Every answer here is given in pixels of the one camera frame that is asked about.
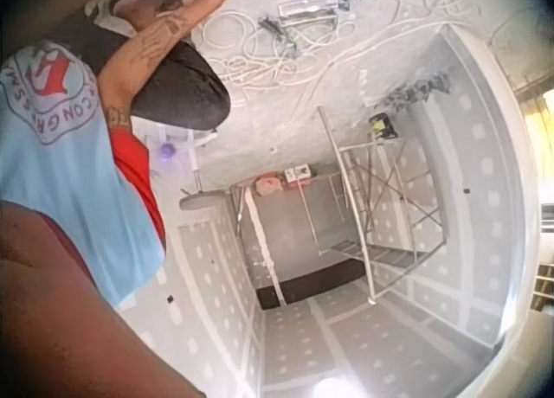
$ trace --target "scaffolding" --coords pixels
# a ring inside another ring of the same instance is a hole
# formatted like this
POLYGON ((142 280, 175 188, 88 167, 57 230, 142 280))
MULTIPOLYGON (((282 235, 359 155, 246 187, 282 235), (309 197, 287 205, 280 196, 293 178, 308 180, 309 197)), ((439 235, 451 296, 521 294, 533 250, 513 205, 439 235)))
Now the scaffolding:
MULTIPOLYGON (((318 236, 315 232, 315 227, 313 226, 312 215, 306 201, 304 190, 299 184, 298 189, 300 191, 304 209, 312 229, 312 236, 321 254, 333 251, 344 256, 345 258, 361 260, 364 263, 370 292, 368 301, 375 304, 379 297, 390 291, 400 280, 414 272, 414 270, 424 264, 425 261, 439 251, 441 247, 446 245, 444 226, 440 218, 440 207, 437 206, 429 210, 413 198, 409 197, 406 192, 406 186, 410 182, 414 182, 415 180, 423 176, 430 175, 431 173, 430 171, 426 171, 423 174, 406 180, 402 177, 398 168, 398 161, 403 155, 406 142, 410 138, 394 138, 388 140, 369 139, 367 143, 340 147, 332 134, 332 129, 325 115, 325 110, 322 107, 319 107, 318 113, 337 158, 339 174, 342 177, 344 193, 347 201, 346 205, 351 208, 358 232, 358 240, 347 240, 333 247, 321 249, 318 236), (391 158, 392 166, 390 166, 390 171, 385 172, 386 178, 382 179, 373 169, 373 164, 376 160, 376 148, 381 146, 384 149, 385 154, 389 155, 391 151, 389 151, 388 148, 392 144, 395 147, 399 145, 400 151, 391 158), (360 161, 360 151, 365 154, 364 158, 367 160, 366 165, 360 161), (379 183, 381 187, 381 191, 376 194, 374 202, 371 194, 374 187, 373 183, 379 183), (375 212, 380 204, 383 203, 383 195, 386 189, 393 192, 401 203, 403 223, 407 228, 406 231, 409 237, 409 249, 382 247, 375 242, 375 238, 373 237, 373 232, 376 229, 375 212), (409 207, 418 211, 421 217, 417 220, 412 220, 413 215, 410 214, 409 207), (436 243, 436 245, 430 250, 422 251, 418 250, 414 229, 426 220, 434 222, 436 226, 439 227, 441 230, 441 240, 438 241, 438 243, 436 243), (397 270, 397 276, 385 284, 378 284, 376 279, 377 265, 379 264, 394 267, 397 270)), ((333 186, 332 193, 340 210, 338 203, 339 193, 333 186)))

